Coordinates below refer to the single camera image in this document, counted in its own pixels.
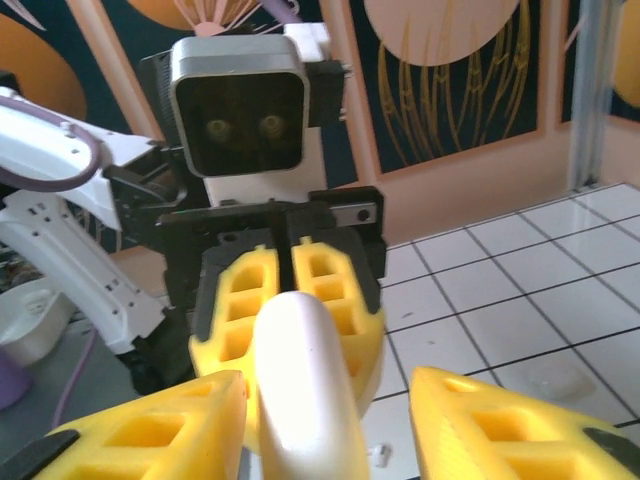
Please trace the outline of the white earbuds charging case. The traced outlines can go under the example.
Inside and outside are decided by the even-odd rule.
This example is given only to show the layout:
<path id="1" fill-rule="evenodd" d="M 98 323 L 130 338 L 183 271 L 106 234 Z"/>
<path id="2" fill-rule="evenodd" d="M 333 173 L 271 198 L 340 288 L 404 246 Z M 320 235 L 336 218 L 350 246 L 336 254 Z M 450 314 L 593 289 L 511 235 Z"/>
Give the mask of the white earbuds charging case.
<path id="1" fill-rule="evenodd" d="M 291 291 L 254 327 L 263 480 L 369 480 L 367 447 L 327 308 Z"/>

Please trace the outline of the aluminium frame post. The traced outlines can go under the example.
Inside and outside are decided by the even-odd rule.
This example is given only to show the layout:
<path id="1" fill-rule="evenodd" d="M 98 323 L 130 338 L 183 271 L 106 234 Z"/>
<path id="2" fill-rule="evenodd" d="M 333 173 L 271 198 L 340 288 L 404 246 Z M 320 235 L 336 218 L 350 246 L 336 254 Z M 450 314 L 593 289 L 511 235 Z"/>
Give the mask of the aluminium frame post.
<path id="1" fill-rule="evenodd" d="M 599 181 L 611 105 L 620 0 L 581 0 L 568 163 L 568 188 Z"/>

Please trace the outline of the white wireless earbud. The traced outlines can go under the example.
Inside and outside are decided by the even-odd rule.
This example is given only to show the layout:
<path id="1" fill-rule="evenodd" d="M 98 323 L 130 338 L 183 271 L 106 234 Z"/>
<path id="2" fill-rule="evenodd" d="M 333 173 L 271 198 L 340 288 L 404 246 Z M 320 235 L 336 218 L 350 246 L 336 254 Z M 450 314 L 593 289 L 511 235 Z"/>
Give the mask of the white wireless earbud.
<path id="1" fill-rule="evenodd" d="M 368 449 L 368 458 L 373 468 L 384 469 L 387 467 L 392 450 L 388 444 L 379 443 Z"/>

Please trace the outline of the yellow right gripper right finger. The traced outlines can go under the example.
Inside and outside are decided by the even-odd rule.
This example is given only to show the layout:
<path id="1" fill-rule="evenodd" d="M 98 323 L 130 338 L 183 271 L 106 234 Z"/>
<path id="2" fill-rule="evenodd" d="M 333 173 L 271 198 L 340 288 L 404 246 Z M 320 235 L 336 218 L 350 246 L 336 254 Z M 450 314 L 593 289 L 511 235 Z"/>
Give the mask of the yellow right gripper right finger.
<path id="1" fill-rule="evenodd" d="M 640 480 L 640 447 L 594 417 L 433 367 L 409 400 L 421 480 Z"/>

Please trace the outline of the white plastic container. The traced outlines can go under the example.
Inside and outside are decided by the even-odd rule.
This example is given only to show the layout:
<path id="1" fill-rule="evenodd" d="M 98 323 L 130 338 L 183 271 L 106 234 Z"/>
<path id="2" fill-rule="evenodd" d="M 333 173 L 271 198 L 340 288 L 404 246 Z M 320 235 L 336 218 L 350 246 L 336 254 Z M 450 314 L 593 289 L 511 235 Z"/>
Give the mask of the white plastic container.
<path id="1" fill-rule="evenodd" d="M 0 346 L 21 367 L 52 352 L 66 329 L 74 305 L 61 293 L 40 290 L 0 296 Z"/>

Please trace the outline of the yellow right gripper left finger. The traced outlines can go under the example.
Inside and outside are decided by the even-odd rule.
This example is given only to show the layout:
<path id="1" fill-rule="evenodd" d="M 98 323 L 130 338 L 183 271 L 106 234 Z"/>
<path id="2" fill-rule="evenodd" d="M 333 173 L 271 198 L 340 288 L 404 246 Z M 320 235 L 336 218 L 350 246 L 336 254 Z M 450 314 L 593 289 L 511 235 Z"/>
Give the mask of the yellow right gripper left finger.
<path id="1" fill-rule="evenodd" d="M 245 420 L 242 374 L 214 373 L 64 424 L 35 480 L 237 480 Z"/>

